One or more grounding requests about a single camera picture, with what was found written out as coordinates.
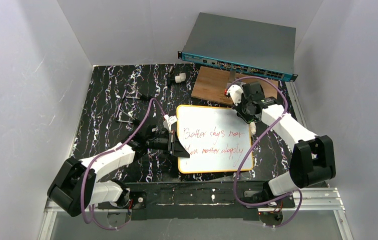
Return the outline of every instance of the gray wall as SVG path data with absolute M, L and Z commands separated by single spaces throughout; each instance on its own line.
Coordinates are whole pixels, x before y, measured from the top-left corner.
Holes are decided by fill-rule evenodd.
M 325 0 L 295 53 L 308 125 L 335 144 L 356 239 L 378 239 L 378 1 Z
M 58 2 L 93 65 L 131 65 L 179 62 L 199 12 L 296 27 L 298 46 L 322 0 Z
M 55 0 L 0 0 L 0 239 L 36 239 L 92 65 Z

